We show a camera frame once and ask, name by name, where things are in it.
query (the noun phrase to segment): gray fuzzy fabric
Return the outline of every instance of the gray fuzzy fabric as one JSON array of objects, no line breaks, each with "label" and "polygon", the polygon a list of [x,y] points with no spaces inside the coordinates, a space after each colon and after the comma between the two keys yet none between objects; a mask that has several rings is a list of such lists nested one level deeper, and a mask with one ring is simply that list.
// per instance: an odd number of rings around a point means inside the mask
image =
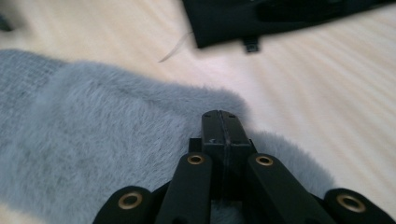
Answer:
[{"label": "gray fuzzy fabric", "polygon": [[[226,110],[244,122],[244,101],[228,91],[161,83],[118,67],[63,63],[0,51],[0,202],[48,223],[92,223],[126,186],[169,181],[201,116]],[[297,146],[248,132],[323,196],[332,178]],[[212,223],[242,223],[236,207],[213,206]]]}]

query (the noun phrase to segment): black plastic arm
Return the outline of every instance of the black plastic arm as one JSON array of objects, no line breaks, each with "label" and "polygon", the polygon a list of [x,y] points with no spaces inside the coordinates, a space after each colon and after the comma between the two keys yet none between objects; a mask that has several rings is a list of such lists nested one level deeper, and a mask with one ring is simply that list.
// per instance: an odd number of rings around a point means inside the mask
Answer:
[{"label": "black plastic arm", "polygon": [[332,189],[311,195],[277,158],[257,153],[238,117],[202,116],[170,183],[154,192],[126,187],[105,203],[94,224],[208,224],[211,201],[240,202],[247,224],[395,224],[359,193]]}]

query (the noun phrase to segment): brass insert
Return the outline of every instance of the brass insert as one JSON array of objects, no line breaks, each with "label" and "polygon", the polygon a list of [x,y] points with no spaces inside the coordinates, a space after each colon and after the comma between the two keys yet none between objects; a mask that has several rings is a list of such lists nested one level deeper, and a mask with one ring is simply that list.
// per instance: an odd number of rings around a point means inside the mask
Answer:
[{"label": "brass insert", "polygon": [[[128,199],[134,199],[133,203],[129,203]],[[139,206],[143,201],[143,197],[139,192],[131,192],[122,195],[119,199],[119,207],[125,210],[133,209]]]},{"label": "brass insert", "polygon": [[352,212],[362,213],[366,211],[366,206],[364,203],[362,203],[359,199],[347,194],[338,195],[337,202]]}]

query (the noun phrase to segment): screw hole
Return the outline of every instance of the screw hole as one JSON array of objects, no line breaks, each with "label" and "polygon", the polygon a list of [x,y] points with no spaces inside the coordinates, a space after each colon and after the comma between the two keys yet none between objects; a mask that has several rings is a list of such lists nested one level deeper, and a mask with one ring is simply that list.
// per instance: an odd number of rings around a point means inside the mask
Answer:
[{"label": "screw hole", "polygon": [[364,203],[351,195],[340,194],[337,196],[337,202],[345,207],[347,210],[355,213],[362,213],[366,211],[366,206],[364,205]]},{"label": "screw hole", "polygon": [[189,164],[192,164],[192,165],[199,165],[199,164],[203,163],[204,160],[205,160],[204,157],[198,156],[198,155],[192,155],[187,158],[187,161],[189,162]]},{"label": "screw hole", "polygon": [[266,156],[257,157],[256,162],[263,166],[270,166],[270,165],[274,164],[274,161],[271,160],[271,158],[266,157]]},{"label": "screw hole", "polygon": [[143,201],[143,197],[139,192],[131,192],[122,195],[119,199],[119,207],[128,210],[128,209],[133,209],[139,206]]}]

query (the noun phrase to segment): wooden surface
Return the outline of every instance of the wooden surface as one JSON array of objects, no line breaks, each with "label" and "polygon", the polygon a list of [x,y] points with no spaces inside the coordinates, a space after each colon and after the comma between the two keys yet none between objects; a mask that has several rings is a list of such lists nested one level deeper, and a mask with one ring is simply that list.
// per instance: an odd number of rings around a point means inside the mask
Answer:
[{"label": "wooden surface", "polygon": [[[249,126],[284,135],[339,186],[396,218],[396,5],[263,37],[262,52],[252,55],[239,41],[198,50],[190,35],[158,63],[191,31],[179,0],[2,4],[17,29],[0,33],[0,49],[113,63],[163,81],[235,91],[251,108]],[[0,206],[0,223],[19,218]]]}]

